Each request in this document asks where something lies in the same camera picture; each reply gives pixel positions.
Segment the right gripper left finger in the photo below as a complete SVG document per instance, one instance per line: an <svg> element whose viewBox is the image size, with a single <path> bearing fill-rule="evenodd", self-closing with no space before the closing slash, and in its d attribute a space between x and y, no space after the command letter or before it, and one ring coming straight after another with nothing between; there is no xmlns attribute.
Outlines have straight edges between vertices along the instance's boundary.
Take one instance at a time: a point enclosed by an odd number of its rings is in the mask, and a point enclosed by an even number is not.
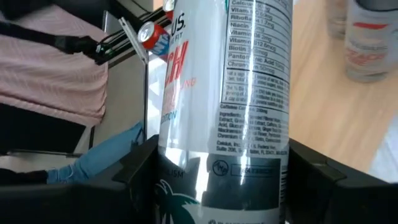
<svg viewBox="0 0 398 224"><path fill-rule="evenodd" d="M132 222L155 223L154 184L157 178L158 135L135 146L119 162L122 169L113 177L127 187Z"/></svg>

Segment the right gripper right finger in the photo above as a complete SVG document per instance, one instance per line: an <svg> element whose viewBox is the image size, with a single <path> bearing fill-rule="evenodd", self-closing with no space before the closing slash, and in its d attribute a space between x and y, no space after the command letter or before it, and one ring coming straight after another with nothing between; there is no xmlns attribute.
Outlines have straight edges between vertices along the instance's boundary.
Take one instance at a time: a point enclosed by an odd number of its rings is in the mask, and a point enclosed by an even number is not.
<svg viewBox="0 0 398 224"><path fill-rule="evenodd" d="M325 215L335 183L346 175L328 164L329 158L289 140L287 220L291 224L319 224Z"/></svg>

